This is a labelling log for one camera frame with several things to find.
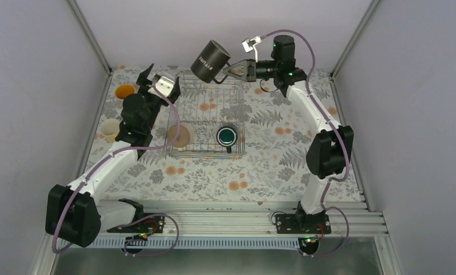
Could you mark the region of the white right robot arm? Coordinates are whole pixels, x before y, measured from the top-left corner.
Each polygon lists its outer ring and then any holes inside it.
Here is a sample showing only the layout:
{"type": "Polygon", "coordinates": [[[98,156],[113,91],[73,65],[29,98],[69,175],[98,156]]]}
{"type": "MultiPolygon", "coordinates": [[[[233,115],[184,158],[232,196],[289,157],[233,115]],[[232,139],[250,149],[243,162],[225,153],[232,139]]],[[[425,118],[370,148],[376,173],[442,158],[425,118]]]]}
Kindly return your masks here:
{"type": "Polygon", "coordinates": [[[296,66],[295,49],[292,36],[275,36],[270,60],[245,59],[224,68],[223,74],[247,83],[272,80],[308,124],[313,137],[305,159],[312,176],[298,203],[295,224],[300,232],[310,233],[317,226],[317,217],[326,211],[329,183],[343,181],[349,173],[354,132],[324,108],[308,74],[296,66]]]}

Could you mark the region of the yellow mug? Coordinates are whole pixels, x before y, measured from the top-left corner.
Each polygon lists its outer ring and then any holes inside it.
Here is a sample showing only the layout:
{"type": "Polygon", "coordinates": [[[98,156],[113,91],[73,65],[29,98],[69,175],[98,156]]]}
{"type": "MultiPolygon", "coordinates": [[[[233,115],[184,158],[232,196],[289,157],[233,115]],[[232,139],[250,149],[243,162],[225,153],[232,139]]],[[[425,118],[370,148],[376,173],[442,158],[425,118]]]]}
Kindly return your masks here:
{"type": "Polygon", "coordinates": [[[108,143],[114,143],[120,132],[120,121],[107,119],[100,124],[100,133],[108,143]]]}

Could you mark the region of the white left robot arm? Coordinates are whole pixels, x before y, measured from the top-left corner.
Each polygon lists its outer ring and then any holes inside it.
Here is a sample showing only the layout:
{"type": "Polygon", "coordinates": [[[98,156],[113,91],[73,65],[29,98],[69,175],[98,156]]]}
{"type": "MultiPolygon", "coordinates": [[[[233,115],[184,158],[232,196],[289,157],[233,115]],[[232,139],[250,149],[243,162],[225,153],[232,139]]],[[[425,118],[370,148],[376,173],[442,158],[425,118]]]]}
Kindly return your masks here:
{"type": "Polygon", "coordinates": [[[100,196],[147,151],[168,145],[151,146],[151,133],[163,106],[170,107],[181,126],[174,103],[181,94],[179,78],[155,74],[152,66],[137,78],[139,89],[123,99],[119,133],[107,153],[90,169],[66,186],[55,185],[48,193],[45,231],[52,235],[52,251],[61,253],[58,239],[67,241],[64,248],[89,246],[99,233],[113,228],[131,232],[144,226],[143,205],[129,199],[102,203],[100,196]]]}

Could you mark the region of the white floral mug orange inside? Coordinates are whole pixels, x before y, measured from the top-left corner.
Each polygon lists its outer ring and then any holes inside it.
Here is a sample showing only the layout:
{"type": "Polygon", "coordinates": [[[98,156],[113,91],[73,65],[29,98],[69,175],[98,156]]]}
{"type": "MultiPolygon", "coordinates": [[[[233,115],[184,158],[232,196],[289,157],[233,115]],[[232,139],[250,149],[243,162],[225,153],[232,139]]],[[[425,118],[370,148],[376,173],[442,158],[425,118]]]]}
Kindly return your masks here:
{"type": "Polygon", "coordinates": [[[134,94],[135,92],[136,92],[136,87],[134,85],[123,84],[116,88],[115,96],[119,100],[124,100],[126,97],[128,97],[131,94],[134,94]]]}

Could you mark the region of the black mug with white text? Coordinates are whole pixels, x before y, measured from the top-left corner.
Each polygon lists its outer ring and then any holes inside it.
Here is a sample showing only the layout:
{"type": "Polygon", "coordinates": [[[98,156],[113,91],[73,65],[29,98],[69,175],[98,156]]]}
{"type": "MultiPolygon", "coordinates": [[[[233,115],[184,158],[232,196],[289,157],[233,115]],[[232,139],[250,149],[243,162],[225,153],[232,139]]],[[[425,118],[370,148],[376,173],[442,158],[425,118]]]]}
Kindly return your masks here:
{"type": "Polygon", "coordinates": [[[230,53],[215,40],[210,40],[192,63],[190,70],[205,83],[213,81],[222,84],[227,76],[225,75],[222,80],[217,80],[216,76],[228,64],[229,59],[230,53]]]}

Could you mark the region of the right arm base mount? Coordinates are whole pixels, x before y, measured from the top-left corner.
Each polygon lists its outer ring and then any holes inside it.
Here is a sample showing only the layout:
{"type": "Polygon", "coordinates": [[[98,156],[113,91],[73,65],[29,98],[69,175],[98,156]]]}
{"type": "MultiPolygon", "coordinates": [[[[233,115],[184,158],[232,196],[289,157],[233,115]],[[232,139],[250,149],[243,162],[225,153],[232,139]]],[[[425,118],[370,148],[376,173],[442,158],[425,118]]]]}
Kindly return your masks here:
{"type": "Polygon", "coordinates": [[[317,214],[305,214],[297,210],[295,214],[275,211],[270,216],[278,234],[302,234],[298,238],[298,248],[302,254],[315,254],[320,240],[332,232],[329,216],[323,210],[317,214]]]}

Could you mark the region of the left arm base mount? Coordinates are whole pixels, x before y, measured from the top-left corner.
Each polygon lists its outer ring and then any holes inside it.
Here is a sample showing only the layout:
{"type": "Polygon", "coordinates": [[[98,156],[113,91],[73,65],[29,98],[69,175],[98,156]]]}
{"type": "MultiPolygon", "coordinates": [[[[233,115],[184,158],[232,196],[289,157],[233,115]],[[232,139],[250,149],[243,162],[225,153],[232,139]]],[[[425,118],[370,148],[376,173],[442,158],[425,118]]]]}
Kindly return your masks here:
{"type": "Polygon", "coordinates": [[[145,213],[144,206],[130,199],[119,199],[107,206],[102,219],[103,231],[107,233],[128,233],[122,251],[129,255],[140,253],[135,245],[144,245],[150,236],[162,233],[166,217],[159,213],[145,213]]]}

